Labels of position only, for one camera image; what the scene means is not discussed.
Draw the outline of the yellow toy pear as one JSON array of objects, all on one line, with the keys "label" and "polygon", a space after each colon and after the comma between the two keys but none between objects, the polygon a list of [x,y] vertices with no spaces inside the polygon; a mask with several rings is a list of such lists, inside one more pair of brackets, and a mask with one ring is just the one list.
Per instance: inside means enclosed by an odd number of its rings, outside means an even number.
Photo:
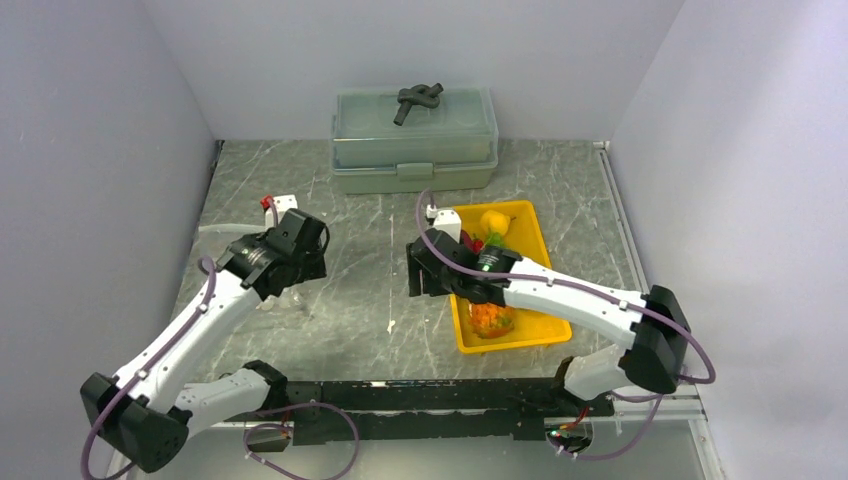
[{"label": "yellow toy pear", "polygon": [[512,218],[500,211],[487,210],[479,220],[479,225],[486,237],[504,237],[508,234],[512,224]]}]

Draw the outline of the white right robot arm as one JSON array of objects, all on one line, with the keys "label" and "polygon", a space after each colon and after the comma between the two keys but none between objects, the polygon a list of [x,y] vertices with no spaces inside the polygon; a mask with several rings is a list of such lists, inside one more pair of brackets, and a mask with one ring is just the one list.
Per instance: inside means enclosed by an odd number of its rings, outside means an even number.
[{"label": "white right robot arm", "polygon": [[453,294],[474,304],[539,312],[590,329],[610,346],[566,361],[551,401],[574,415],[590,400],[636,386],[670,395],[681,382],[690,332],[673,293],[611,289],[577,279],[509,249],[475,253],[448,233],[430,228],[406,246],[410,294]]}]

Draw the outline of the green toy grape bunch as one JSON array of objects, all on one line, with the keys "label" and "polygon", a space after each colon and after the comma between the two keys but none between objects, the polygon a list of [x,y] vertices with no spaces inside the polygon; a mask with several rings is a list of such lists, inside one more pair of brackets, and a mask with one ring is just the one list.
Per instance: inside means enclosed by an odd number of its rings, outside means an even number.
[{"label": "green toy grape bunch", "polygon": [[504,248],[506,246],[504,235],[496,231],[489,232],[484,240],[484,246]]}]

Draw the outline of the dark knotted rubber tube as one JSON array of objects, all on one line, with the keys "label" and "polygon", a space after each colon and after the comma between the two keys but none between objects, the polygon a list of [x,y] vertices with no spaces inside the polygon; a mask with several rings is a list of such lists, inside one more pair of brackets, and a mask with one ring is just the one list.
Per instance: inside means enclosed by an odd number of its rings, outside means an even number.
[{"label": "dark knotted rubber tube", "polygon": [[443,91],[444,87],[441,83],[418,84],[410,88],[400,89],[396,97],[399,107],[393,123],[398,127],[402,126],[414,106],[426,109],[437,108],[441,103],[440,94]]}]

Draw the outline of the clear zip top bag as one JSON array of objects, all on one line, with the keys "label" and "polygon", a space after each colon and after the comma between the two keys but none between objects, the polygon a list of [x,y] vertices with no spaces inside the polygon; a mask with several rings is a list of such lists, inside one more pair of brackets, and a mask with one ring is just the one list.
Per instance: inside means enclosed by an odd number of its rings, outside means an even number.
[{"label": "clear zip top bag", "polygon": [[[220,223],[201,225],[197,228],[195,242],[205,240],[225,240],[226,243],[248,234],[258,234],[266,230],[263,225]],[[255,309],[261,312],[282,312],[305,308],[305,299],[296,287],[287,289],[280,296],[270,296],[258,304]]]}]

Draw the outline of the yellow plastic tray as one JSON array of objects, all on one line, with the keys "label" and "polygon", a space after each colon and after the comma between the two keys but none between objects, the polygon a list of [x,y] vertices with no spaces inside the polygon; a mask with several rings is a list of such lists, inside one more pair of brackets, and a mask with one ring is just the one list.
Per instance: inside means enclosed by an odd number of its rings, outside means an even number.
[{"label": "yellow plastic tray", "polygon": [[[528,200],[458,205],[454,208],[462,228],[480,240],[485,230],[480,220],[488,211],[497,211],[511,219],[505,244],[544,267],[552,266],[544,236],[533,204]],[[455,295],[449,297],[458,349],[469,355],[509,349],[549,346],[565,343],[572,337],[570,324],[540,312],[518,309],[512,312],[513,329],[497,338],[481,338],[474,333],[470,313],[474,305]]]}]

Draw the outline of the orange toy pineapple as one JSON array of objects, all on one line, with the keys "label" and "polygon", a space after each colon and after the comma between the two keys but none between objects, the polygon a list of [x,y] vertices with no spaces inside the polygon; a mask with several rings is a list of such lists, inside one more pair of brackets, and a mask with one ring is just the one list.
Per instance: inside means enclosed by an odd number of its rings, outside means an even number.
[{"label": "orange toy pineapple", "polygon": [[493,303],[469,305],[468,323],[481,339],[495,339],[514,329],[514,309]]}]

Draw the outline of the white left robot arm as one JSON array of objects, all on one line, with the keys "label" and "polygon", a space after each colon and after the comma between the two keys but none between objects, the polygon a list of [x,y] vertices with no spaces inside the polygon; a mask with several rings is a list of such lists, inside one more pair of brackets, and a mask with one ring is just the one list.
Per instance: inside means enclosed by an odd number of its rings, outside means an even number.
[{"label": "white left robot arm", "polygon": [[131,467],[151,473],[168,464],[194,435],[243,413],[279,417],[289,402],[288,379],[254,360],[229,377],[192,384],[202,357],[263,301],[325,277],[328,226],[298,208],[277,224],[231,242],[218,259],[198,261],[206,281],[186,308],[140,354],[113,375],[92,374],[80,395],[90,430],[80,472],[101,438]]}]

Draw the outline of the red toy chili pepper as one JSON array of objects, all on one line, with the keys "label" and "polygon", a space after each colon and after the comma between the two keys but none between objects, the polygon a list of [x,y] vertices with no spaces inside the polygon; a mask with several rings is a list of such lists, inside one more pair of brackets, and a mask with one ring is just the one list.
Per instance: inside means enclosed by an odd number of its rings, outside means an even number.
[{"label": "red toy chili pepper", "polygon": [[474,254],[478,254],[485,246],[483,240],[476,236],[470,235],[466,230],[460,231],[460,239],[462,244],[471,250]]}]

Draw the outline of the green translucent storage box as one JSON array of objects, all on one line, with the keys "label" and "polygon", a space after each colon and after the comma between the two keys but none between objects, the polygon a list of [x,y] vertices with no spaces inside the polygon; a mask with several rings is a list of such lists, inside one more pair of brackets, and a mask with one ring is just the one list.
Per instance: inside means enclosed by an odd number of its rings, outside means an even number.
[{"label": "green translucent storage box", "polygon": [[486,87],[448,88],[435,109],[414,106],[393,123],[397,89],[341,91],[330,166],[345,194],[480,189],[498,166],[499,132]]}]

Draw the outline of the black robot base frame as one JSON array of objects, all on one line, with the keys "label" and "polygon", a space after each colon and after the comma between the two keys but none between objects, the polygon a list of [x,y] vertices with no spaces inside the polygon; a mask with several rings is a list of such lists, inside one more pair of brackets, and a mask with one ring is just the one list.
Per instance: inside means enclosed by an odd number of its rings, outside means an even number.
[{"label": "black robot base frame", "polygon": [[236,420],[259,423],[285,418],[284,406],[305,409],[287,416],[297,446],[349,440],[509,437],[536,441],[559,422],[613,414],[605,395],[571,398],[548,378],[453,380],[291,381],[287,395]]}]

